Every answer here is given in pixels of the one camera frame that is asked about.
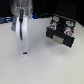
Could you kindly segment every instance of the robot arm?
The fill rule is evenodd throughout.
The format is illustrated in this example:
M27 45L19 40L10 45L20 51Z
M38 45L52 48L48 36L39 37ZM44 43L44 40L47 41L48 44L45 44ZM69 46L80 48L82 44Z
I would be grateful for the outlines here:
M16 32L18 50L22 54L28 52L27 20L32 13L32 0L10 0L14 15L12 30Z

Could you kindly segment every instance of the black background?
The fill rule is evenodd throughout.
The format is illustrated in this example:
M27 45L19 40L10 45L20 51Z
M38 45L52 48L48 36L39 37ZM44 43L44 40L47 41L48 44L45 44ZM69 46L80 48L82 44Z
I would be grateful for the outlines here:
M84 0L33 0L33 13L53 13L61 1L76 5L76 20L84 26ZM0 17L8 16L12 16L9 0L0 0Z

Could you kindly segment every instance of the white object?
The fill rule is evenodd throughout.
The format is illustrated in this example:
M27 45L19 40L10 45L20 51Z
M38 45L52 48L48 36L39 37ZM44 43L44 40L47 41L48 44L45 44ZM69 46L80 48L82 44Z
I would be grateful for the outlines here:
M27 30L27 17L23 17L22 22L22 38L20 38L20 21L19 17L17 17L16 21L16 40L17 40L17 47L20 53L28 52L28 30Z

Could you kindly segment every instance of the black object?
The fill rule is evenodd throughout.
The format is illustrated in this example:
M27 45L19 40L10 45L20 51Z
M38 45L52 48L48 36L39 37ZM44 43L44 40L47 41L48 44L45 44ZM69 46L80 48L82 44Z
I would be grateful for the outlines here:
M60 3L52 16L52 20L50 24L56 23L56 30L47 27L46 36L53 39L53 36L56 36L56 39L59 41L63 41L62 44L71 47L74 42L74 37L72 34L74 33L74 27L76 23L76 9L75 6L68 3ZM71 32L70 35L67 33L65 34L65 31L67 32L67 27L69 32Z

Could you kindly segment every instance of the table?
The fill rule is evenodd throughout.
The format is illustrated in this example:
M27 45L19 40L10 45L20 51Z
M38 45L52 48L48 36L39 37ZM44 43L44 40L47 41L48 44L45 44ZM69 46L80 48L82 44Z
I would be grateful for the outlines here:
M76 39L69 48L46 37L50 20L28 20L29 51L24 58L12 23L0 24L0 84L84 84L84 27L76 23Z

